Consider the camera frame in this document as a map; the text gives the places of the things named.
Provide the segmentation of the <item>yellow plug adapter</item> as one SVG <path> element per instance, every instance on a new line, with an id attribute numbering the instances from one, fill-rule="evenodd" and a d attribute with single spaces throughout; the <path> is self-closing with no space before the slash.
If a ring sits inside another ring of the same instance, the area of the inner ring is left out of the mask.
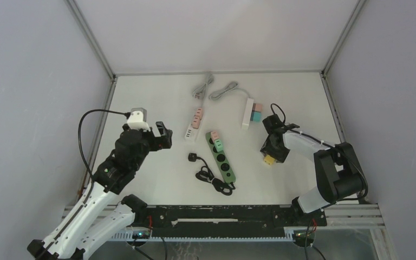
<path id="1" fill-rule="evenodd" d="M 263 162 L 265 164 L 267 164 L 268 166 L 271 166 L 273 164 L 276 163 L 276 159 L 273 158 L 271 155 L 267 154 L 264 158 L 263 158 Z"/>

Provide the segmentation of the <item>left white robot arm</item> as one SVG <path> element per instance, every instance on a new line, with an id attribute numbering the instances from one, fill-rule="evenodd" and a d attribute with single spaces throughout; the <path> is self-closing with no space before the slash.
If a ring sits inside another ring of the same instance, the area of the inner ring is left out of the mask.
<path id="1" fill-rule="evenodd" d="M 27 251 L 35 259 L 88 259 L 119 230 L 146 222 L 147 204 L 133 194 L 123 197 L 109 216 L 98 223 L 95 220 L 134 179 L 149 152 L 171 148 L 172 130 L 162 121 L 156 126 L 160 136 L 145 122 L 123 126 L 114 149 L 93 174 L 88 192 L 54 231 L 29 243 Z"/>

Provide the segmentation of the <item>green plug adapter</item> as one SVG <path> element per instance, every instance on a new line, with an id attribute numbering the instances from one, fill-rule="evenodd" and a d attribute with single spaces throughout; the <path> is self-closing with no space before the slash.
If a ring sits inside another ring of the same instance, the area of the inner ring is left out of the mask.
<path id="1" fill-rule="evenodd" d="M 217 153 L 222 152 L 224 150 L 223 143 L 220 139 L 216 139 L 214 142 L 214 149 Z"/>

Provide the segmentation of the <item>pink plug adapter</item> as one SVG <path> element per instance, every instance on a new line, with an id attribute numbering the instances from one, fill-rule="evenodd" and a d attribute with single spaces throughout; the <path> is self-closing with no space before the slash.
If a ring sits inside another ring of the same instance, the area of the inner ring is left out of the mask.
<path id="1" fill-rule="evenodd" d="M 199 116 L 194 116 L 191 122 L 191 127 L 198 129 L 201 123 L 201 118 Z"/>
<path id="2" fill-rule="evenodd" d="M 211 132 L 210 132 L 210 137 L 211 137 L 211 140 L 212 140 L 213 142 L 215 142 L 216 140 L 218 140 L 218 139 L 219 139 L 219 134 L 218 134 L 218 132 L 217 132 L 217 131 L 211 131 Z"/>
<path id="3" fill-rule="evenodd" d="M 253 104 L 253 109 L 252 109 L 254 112 L 259 112 L 259 113 L 261 113 L 262 112 L 262 110 L 263 110 L 263 105 L 262 104 L 260 104 L 260 103 L 254 103 Z"/>
<path id="4" fill-rule="evenodd" d="M 204 111 L 203 111 L 203 108 L 201 107 L 199 107 L 195 112 L 195 116 L 197 116 L 200 120 L 203 118 L 203 114 L 204 114 Z"/>

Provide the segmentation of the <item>white power strip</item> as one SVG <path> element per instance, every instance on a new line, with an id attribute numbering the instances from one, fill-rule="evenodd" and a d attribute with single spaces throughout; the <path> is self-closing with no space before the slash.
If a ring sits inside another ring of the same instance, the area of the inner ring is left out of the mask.
<path id="1" fill-rule="evenodd" d="M 187 130 L 186 130 L 186 133 L 185 133 L 185 135 L 184 135 L 184 138 L 185 138 L 185 140 L 186 141 L 195 141 L 196 140 L 196 138 L 197 138 L 197 136 L 198 136 L 198 132 L 199 132 L 199 129 L 200 129 L 200 126 L 199 126 L 199 128 L 198 129 L 194 129 L 194 128 L 192 128 L 191 127 L 191 122 L 190 122 L 190 124 L 188 125 L 188 128 L 187 128 Z"/>
<path id="2" fill-rule="evenodd" d="M 247 98 L 245 104 L 244 115 L 242 119 L 242 129 L 248 130 L 251 122 L 251 114 L 253 113 L 254 99 Z"/>

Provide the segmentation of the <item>green power strip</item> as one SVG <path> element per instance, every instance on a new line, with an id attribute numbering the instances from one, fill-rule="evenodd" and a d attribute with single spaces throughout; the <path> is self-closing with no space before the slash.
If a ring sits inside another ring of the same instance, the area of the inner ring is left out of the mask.
<path id="1" fill-rule="evenodd" d="M 225 183 L 234 184 L 236 182 L 236 176 L 233 168 L 225 154 L 225 149 L 222 152 L 217 153 L 214 149 L 213 141 L 210 137 L 210 132 L 205 133 L 205 139 L 216 162 L 216 165 L 221 173 L 221 176 Z"/>

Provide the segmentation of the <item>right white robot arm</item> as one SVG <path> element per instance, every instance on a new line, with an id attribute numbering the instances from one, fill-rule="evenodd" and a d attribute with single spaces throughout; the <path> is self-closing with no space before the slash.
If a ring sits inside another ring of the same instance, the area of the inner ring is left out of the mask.
<path id="1" fill-rule="evenodd" d="M 266 117 L 263 125 L 268 136 L 260 152 L 267 164 L 283 163 L 294 151 L 315 166 L 316 186 L 291 202 L 294 223 L 306 225 L 314 211 L 354 200 L 357 193 L 361 198 L 367 195 L 368 183 L 350 143 L 329 144 L 280 120 L 277 114 Z"/>

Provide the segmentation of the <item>teal plug adapter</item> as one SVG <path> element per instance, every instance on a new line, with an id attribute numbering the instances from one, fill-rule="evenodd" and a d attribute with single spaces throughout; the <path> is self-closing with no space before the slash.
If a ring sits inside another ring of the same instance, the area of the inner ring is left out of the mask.
<path id="1" fill-rule="evenodd" d="M 250 121 L 252 122 L 260 122 L 261 121 L 262 113 L 258 111 L 252 111 Z"/>

